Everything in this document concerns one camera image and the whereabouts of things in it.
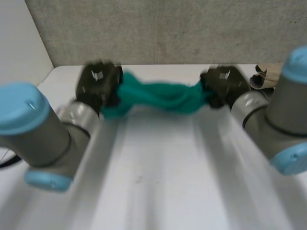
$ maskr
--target gray wall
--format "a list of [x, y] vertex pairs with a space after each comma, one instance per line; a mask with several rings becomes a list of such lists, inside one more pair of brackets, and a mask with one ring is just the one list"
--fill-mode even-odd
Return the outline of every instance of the gray wall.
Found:
[[54, 66], [280, 62], [307, 0], [26, 0]]

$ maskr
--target light blue joint cap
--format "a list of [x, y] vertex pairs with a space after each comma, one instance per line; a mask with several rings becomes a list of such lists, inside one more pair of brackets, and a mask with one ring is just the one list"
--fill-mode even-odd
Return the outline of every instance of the light blue joint cap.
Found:
[[66, 192], [72, 183], [70, 177], [36, 170], [28, 170], [24, 180], [26, 184], [56, 192]]
[[307, 84], [307, 46], [292, 51], [283, 66], [282, 75], [290, 81]]
[[26, 82], [0, 86], [0, 135], [31, 131], [49, 112], [49, 102], [36, 86]]
[[307, 142], [291, 146], [270, 160], [281, 174], [295, 175], [307, 171]]

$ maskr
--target black cable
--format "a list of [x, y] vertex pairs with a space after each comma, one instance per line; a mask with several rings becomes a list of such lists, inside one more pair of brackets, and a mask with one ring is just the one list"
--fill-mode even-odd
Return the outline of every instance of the black cable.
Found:
[[22, 160], [22, 159], [21, 159], [19, 156], [15, 155], [15, 156], [13, 156], [12, 158], [8, 159], [6, 162], [0, 164], [0, 169], [1, 169], [1, 168], [9, 167], [9, 166], [11, 166], [11, 165], [13, 165], [13, 164], [18, 163], [18, 162], [21, 161], [21, 160]]

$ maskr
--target white table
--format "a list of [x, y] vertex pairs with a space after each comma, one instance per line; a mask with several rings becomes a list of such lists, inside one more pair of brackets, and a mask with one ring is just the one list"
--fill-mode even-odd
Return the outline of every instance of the white table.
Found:
[[[208, 67], [124, 69], [194, 84]], [[254, 65], [240, 67], [254, 73]], [[58, 67], [39, 86], [54, 109], [74, 96], [81, 68]], [[280, 175], [227, 108], [191, 116], [136, 108], [102, 123], [64, 194], [27, 186], [26, 168], [0, 171], [1, 230], [307, 229], [307, 173]]]

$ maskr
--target green towel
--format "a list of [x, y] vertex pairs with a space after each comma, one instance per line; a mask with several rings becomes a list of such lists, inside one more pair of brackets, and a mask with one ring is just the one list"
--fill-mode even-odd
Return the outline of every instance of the green towel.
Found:
[[172, 83], [142, 83], [132, 73], [123, 74], [123, 82], [117, 89], [120, 104], [114, 108], [101, 108], [105, 119], [124, 116], [135, 104], [160, 108], [181, 114], [191, 114], [208, 104], [206, 98], [212, 92], [204, 92], [201, 82], [194, 86]]

